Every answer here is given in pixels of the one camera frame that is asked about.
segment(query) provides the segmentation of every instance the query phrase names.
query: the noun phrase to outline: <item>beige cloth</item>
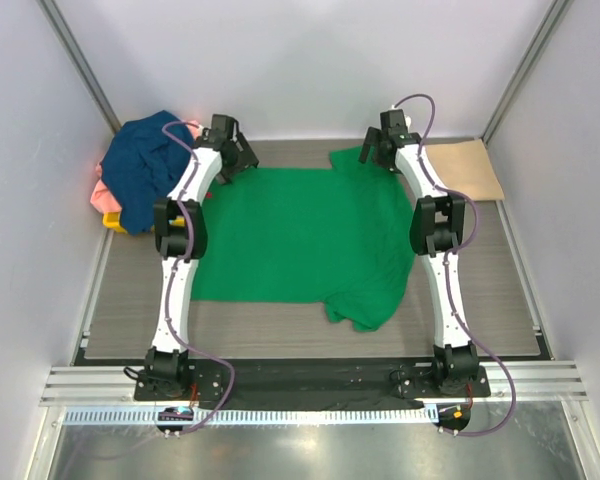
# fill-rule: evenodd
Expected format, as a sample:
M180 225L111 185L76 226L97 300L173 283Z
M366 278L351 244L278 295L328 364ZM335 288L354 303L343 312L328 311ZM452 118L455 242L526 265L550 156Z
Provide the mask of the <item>beige cloth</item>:
M427 156L447 188L476 201L504 199L482 140L427 145Z

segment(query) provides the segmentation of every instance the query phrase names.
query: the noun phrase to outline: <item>white wall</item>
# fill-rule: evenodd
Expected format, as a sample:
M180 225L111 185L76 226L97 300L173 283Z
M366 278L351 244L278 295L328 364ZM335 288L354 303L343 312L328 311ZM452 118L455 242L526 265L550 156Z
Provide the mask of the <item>white wall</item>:
M359 138L418 91L434 135L481 135L551 1L57 3L122 121L229 113L255 139Z
M0 2L0 480L22 478L49 368L69 360L110 138L36 2Z
M600 0L573 2L489 147L551 345L600 419Z

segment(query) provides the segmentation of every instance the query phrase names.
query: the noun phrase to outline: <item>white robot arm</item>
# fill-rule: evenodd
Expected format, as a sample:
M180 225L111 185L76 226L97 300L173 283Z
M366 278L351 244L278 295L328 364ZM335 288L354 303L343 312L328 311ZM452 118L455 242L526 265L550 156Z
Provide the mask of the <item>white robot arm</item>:
M409 132L402 110L381 113L380 124L380 129L368 129L360 161L365 162L373 148L373 162L391 172L401 172L416 196L409 237L431 288L435 317L433 374L441 392L453 392L475 380L480 368L476 347L456 318L465 318L457 254L464 229L465 199L444 186L420 136Z
M162 295L156 333L137 378L136 400L178 398L191 388L185 345L191 286L198 261L207 248L202 202L214 178L228 183L237 173L258 165L238 122L226 115L213 115L211 127L203 129L194 149L176 187L154 204L156 248L162 257ZM185 225L175 225L173 221L183 216L183 209L188 216ZM188 249L191 235L193 248Z

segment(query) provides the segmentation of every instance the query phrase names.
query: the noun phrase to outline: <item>yellow object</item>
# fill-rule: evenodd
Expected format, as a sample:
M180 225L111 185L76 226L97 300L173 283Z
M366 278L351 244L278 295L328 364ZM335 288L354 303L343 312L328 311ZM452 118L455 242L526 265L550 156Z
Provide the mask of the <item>yellow object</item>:
M120 225L120 212L105 213L102 216L102 224L118 233L127 233L124 227ZM184 218L177 217L171 224L177 227L184 227Z

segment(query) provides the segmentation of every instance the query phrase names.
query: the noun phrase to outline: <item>gray wooden surface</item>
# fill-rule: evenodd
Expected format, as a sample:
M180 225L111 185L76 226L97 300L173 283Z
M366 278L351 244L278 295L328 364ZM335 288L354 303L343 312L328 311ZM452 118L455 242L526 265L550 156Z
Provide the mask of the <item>gray wooden surface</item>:
M253 147L262 166L328 168L329 151L359 143L286 140L253 142ZM482 202L479 212L480 232L461 253L459 267L469 326L498 354L538 354L496 205ZM468 232L473 225L470 209L466 217ZM90 328L87 358L144 357L156 328L161 281L153 237L116 234ZM402 304L377 332L355 332L347 321L329 323L322 304L193 302L189 339L197 348L226 358L429 355L433 343L429 284L416 260Z

